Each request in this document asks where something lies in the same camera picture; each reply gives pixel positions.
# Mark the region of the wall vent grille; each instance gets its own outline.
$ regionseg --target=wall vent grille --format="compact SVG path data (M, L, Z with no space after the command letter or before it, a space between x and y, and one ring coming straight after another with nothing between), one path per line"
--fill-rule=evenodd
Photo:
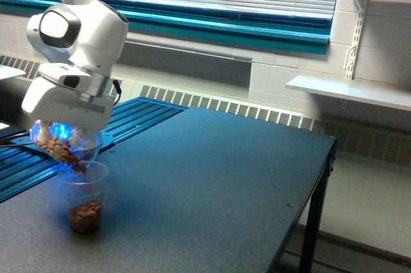
M21 77L29 79L29 80L34 80L37 77L40 77L40 74L39 74L40 63L39 62L0 55L0 64L4 66L14 67L15 69L20 69L24 71L26 74ZM113 80L114 80L113 78L110 78L104 90L104 93L107 93L115 97L117 95L117 92L116 92L116 88L113 85Z
M203 107L224 111L239 116L303 128L316 133L333 135L338 139L339 150L410 166L411 138L398 133L363 127L358 124L324 122L287 110L260 107L251 103L242 103L207 94L198 94L197 92L158 89L150 85L143 85L141 96L154 96L158 100L170 101L187 107Z

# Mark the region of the plastic cup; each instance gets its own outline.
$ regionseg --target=plastic cup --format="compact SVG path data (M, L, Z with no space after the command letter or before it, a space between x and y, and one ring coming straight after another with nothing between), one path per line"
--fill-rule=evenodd
M75 231L87 233L100 228L108 174L109 168L101 163L93 163L85 174L63 167L67 215L70 226Z

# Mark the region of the metal table leg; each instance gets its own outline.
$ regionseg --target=metal table leg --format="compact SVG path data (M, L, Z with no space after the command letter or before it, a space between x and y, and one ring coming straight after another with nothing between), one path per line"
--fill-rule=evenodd
M308 211L307 226L302 245L299 273L310 273L313 265L315 244L320 228L322 207L326 196L328 177L331 171L333 154L330 154L326 169L311 196L310 210Z

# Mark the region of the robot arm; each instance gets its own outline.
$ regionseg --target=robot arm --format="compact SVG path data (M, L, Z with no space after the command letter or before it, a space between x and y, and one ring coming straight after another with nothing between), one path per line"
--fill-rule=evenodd
M25 113L48 123L103 129L112 112L104 94L120 56L127 19L100 0L62 0L28 24L28 39L50 63L32 82L22 103Z

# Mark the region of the blue metal frame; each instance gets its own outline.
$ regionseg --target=blue metal frame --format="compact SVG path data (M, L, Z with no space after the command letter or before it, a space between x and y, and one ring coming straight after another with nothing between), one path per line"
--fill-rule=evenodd
M104 0L130 21L130 28L179 38L211 40L234 46L253 46L325 54L331 20L286 17L163 4ZM57 0L0 0L0 10L41 13Z

